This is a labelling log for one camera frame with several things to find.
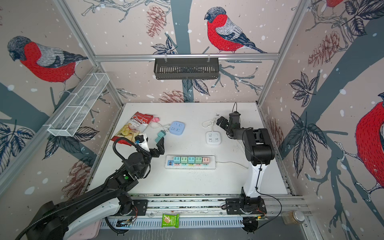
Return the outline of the white multicolour power strip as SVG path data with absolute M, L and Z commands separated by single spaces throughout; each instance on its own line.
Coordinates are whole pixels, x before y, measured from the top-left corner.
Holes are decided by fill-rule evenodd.
M 171 170 L 215 170 L 214 155 L 167 155 L 165 168 Z

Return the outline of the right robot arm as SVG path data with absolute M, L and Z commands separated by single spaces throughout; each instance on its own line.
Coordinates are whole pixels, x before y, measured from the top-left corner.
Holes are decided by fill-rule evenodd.
M 268 130 L 241 127 L 241 114 L 234 111 L 229 119 L 219 117 L 216 125 L 226 131 L 227 137 L 243 143 L 245 156 L 250 164 L 248 176 L 237 199 L 228 200 L 227 209 L 242 210 L 246 214 L 262 213 L 263 199 L 260 193 L 262 178 L 267 166 L 275 158 L 275 149 Z

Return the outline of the green charger plug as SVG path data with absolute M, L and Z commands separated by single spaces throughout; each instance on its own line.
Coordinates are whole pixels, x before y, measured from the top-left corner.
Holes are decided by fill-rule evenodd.
M 181 164 L 188 164 L 188 157 L 181 157 Z
M 158 133 L 158 137 L 163 138 L 166 134 L 167 134 L 166 131 L 161 130 L 161 131 Z
M 203 158 L 202 157 L 195 157 L 195 164 L 201 165 L 203 163 Z

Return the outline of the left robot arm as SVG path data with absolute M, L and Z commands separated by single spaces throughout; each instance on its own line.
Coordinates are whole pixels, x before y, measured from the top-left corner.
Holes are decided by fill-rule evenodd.
M 165 153 L 164 138 L 150 149 L 148 138 L 140 134 L 135 141 L 120 137 L 113 142 L 114 153 L 122 160 L 122 166 L 106 178 L 103 184 L 74 199 L 55 205 L 45 203 L 31 223 L 16 237 L 29 240 L 67 240 L 76 232 L 101 219 L 120 214 L 126 216 L 139 211 L 129 195 L 140 179 L 151 171 L 152 158 Z

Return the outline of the pink USB charger plug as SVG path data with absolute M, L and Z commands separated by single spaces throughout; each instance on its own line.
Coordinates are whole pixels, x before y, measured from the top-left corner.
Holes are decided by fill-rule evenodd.
M 203 165 L 208 165 L 210 163 L 210 158 L 209 157 L 203 157 L 202 158 L 202 164 Z

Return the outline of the white square power socket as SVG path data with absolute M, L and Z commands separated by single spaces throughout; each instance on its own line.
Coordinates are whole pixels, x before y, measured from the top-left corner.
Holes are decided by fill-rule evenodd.
M 206 132 L 206 143 L 211 146 L 218 146 L 222 142 L 221 134 L 218 131 Z

